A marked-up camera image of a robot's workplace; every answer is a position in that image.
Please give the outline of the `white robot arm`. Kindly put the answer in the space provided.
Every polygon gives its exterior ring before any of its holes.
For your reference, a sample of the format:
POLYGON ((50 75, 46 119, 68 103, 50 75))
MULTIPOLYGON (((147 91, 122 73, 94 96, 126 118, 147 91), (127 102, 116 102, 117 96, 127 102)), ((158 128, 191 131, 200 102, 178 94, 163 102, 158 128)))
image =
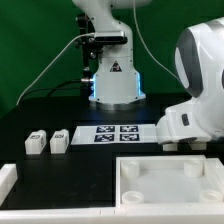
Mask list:
MULTIPOLYGON (((72 0, 92 23, 87 45, 99 49, 90 102, 109 110, 146 98, 133 65, 131 28, 113 9, 135 9, 152 0, 72 0)), ((209 142, 224 137, 224 17, 183 31, 175 48, 177 79, 191 99, 171 106, 156 125, 157 142, 209 142)))

